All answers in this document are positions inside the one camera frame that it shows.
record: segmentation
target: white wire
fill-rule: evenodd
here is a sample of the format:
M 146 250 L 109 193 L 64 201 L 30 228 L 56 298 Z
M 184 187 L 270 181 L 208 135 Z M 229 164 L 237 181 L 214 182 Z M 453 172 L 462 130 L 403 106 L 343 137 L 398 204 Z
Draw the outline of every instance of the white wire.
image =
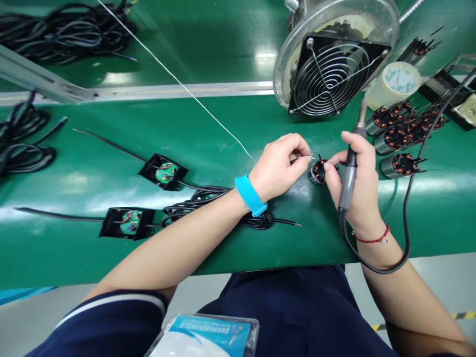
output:
M 220 121 L 219 121 L 218 119 L 216 119 L 216 118 L 213 116 L 213 114 L 210 113 L 210 111 L 209 111 L 208 109 L 205 108 L 205 106 L 188 90 L 188 88 L 185 87 L 185 86 L 182 84 L 182 82 L 180 82 L 179 79 L 178 79 L 177 77 L 175 77 L 175 76 L 172 74 L 172 72 L 170 72 L 170 71 L 168 70 L 168 68 L 165 67 L 165 65 L 164 65 L 162 62 L 159 61 L 159 59 L 158 59 L 157 57 L 155 57 L 155 55 L 152 53 L 152 51 L 150 51 L 150 49 L 148 49 L 142 42 L 140 42 L 140 40 L 121 22 L 121 20 L 119 20 L 119 19 L 117 18 L 116 15 L 114 15 L 114 13 L 113 13 L 111 10 L 108 9 L 108 7 L 107 7 L 106 5 L 104 5 L 104 4 L 102 3 L 101 0 L 98 0 L 98 3 L 100 3 L 100 4 L 102 5 L 102 7 L 105 8 L 105 9 L 107 10 L 107 12 L 110 13 L 110 14 L 112 15 L 112 17 L 115 18 L 115 19 L 123 26 L 123 28 L 124 28 L 128 33 L 129 33 L 133 38 L 135 38 L 136 41 L 137 41 L 148 53 L 150 53 L 150 55 L 167 71 L 167 73 L 170 74 L 170 75 L 172 76 L 172 78 L 175 79 L 175 80 L 177 81 L 177 83 L 180 84 L 180 85 L 190 94 L 190 96 L 191 96 L 193 99 L 195 99 L 195 100 L 197 101 L 197 103 L 200 104 L 200 105 L 202 106 L 202 108 L 205 109 L 205 111 L 206 111 L 208 114 L 210 114 L 210 116 L 211 116 L 213 119 L 215 119 L 216 122 L 217 122 L 218 124 L 220 124 L 220 126 L 221 126 L 223 129 L 225 129 L 225 130 L 227 131 L 227 133 L 230 134 L 230 135 L 233 137 L 233 139 L 235 139 L 235 140 L 238 142 L 238 144 L 241 145 L 241 147 L 243 148 L 243 150 L 245 151 L 245 153 L 246 153 L 249 157 L 253 158 L 253 157 L 249 154 L 249 152 L 245 149 L 245 147 L 243 146 L 243 144 L 241 143 L 241 141 L 239 141 L 236 136 L 234 136 L 228 129 L 226 129 L 226 128 L 223 126 L 223 124 L 221 124 Z

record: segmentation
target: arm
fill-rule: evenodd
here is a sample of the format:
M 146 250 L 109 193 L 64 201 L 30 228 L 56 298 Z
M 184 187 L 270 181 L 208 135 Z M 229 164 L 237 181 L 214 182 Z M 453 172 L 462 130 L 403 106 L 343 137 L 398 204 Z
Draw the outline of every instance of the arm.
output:
M 290 165 L 297 154 L 305 155 Z M 288 134 L 266 145 L 249 174 L 266 202 L 286 192 L 308 167 L 308 144 Z M 190 276 L 249 210 L 236 189 L 156 233 L 129 254 L 86 296 L 119 289 L 159 290 L 170 301 L 178 283 Z
M 386 227 L 378 211 L 375 149 L 357 134 L 344 131 L 342 139 L 357 153 L 356 182 L 348 221 L 360 239 L 378 239 Z M 342 151 L 324 164 L 327 185 L 336 205 L 342 184 L 334 166 L 344 162 L 346 157 L 347 151 Z M 402 249 L 391 233 L 386 239 L 386 244 L 357 242 L 359 254 L 378 268 L 395 265 L 402 257 Z M 379 275 L 364 266 L 362 268 L 375 303 L 388 324 L 392 346 L 398 354 L 412 357 L 444 352 L 459 356 L 475 355 L 467 336 L 410 261 L 389 275 Z

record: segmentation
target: packaging label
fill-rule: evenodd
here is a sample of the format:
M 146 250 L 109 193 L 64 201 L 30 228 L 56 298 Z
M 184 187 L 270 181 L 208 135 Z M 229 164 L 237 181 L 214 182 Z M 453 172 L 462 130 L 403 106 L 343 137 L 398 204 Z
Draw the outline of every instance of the packaging label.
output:
M 242 357 L 250 327 L 249 323 L 179 315 L 151 356 L 168 356 L 174 349 L 174 354 L 180 351 L 179 356 Z

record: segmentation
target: soldering iron handle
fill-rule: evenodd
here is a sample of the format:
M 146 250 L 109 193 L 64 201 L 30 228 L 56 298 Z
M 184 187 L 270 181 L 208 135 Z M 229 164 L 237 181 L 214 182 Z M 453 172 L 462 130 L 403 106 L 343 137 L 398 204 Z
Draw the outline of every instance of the soldering iron handle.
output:
M 359 134 L 363 138 L 367 138 L 367 133 L 364 128 L 356 127 L 353 133 Z M 344 179 L 342 181 L 341 197 L 339 198 L 339 211 L 347 212 L 351 205 L 352 192 L 354 190 L 354 183 L 356 181 L 357 172 L 357 153 L 352 150 L 349 145 L 347 150 L 346 171 L 344 173 Z

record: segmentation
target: red wire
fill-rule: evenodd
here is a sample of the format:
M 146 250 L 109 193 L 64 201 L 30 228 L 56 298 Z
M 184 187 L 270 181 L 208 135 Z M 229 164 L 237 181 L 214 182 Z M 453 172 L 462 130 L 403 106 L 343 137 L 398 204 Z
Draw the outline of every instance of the red wire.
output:
M 129 213 L 127 214 L 127 217 L 125 218 L 125 220 L 121 222 L 121 224 L 126 223 L 129 220 L 130 216 L 132 216 L 132 211 L 129 211 Z

